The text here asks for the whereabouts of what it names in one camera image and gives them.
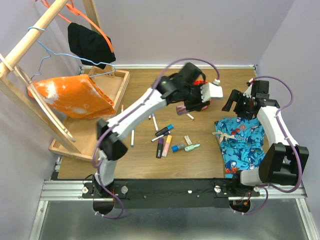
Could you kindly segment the purple cap white marker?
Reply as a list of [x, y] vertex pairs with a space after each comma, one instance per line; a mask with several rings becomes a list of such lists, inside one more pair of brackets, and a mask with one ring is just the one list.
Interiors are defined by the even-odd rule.
[[153, 114], [151, 115], [151, 117], [152, 117], [152, 120], [153, 120], [153, 124], [154, 124], [154, 127], [155, 127], [155, 131], [157, 132], [157, 131], [159, 131], [159, 127], [158, 127], [158, 124], [157, 124], [157, 121], [156, 121], [155, 114], [153, 113]]

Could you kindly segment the orange round organizer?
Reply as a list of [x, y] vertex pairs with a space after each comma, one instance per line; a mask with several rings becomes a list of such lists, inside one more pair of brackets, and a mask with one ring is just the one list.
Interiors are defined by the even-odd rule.
[[[208, 83], [208, 82], [205, 81], [205, 80], [203, 80], [203, 79], [197, 79], [197, 80], [193, 83], [193, 85], [194, 85], [194, 86], [200, 86], [200, 85], [207, 84], [207, 83]], [[201, 110], [204, 111], [204, 110], [206, 110], [208, 107], [209, 107], [209, 105], [203, 106]]]

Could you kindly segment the brown cap white marker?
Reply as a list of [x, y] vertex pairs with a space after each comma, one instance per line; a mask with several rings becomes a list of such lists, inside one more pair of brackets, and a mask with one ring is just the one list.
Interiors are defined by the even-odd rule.
[[189, 114], [189, 113], [187, 113], [186, 116], [187, 116], [188, 118], [190, 118], [192, 121], [195, 120], [195, 118], [194, 118], [191, 114]]

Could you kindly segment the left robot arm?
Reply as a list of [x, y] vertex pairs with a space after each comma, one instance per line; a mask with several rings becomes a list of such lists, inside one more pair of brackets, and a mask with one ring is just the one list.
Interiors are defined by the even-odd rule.
[[117, 161], [128, 151], [123, 140], [148, 116], [170, 104], [183, 102], [189, 112], [200, 111], [209, 105], [211, 95], [207, 90], [206, 75], [182, 71], [169, 76], [160, 75], [153, 85], [124, 112], [96, 123], [97, 143], [92, 157], [96, 168], [93, 191], [101, 198], [111, 192]]

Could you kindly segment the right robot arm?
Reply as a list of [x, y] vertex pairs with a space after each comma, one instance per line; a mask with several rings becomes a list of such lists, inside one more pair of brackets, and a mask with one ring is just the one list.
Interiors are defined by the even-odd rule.
[[309, 150], [300, 146], [290, 134], [282, 118], [283, 107], [277, 100], [270, 99], [268, 93], [249, 95], [236, 89], [231, 91], [222, 110], [230, 111], [233, 104], [233, 111], [238, 117], [256, 117], [259, 120], [269, 149], [258, 168], [236, 172], [230, 191], [236, 196], [243, 195], [248, 187], [272, 187], [287, 194], [295, 192], [301, 185]]

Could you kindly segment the pink cap glue stick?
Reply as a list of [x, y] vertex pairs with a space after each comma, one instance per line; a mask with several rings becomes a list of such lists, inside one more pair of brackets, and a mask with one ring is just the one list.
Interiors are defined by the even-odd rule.
[[184, 105], [180, 105], [176, 107], [176, 113], [180, 115], [185, 115], [188, 113], [187, 108]]

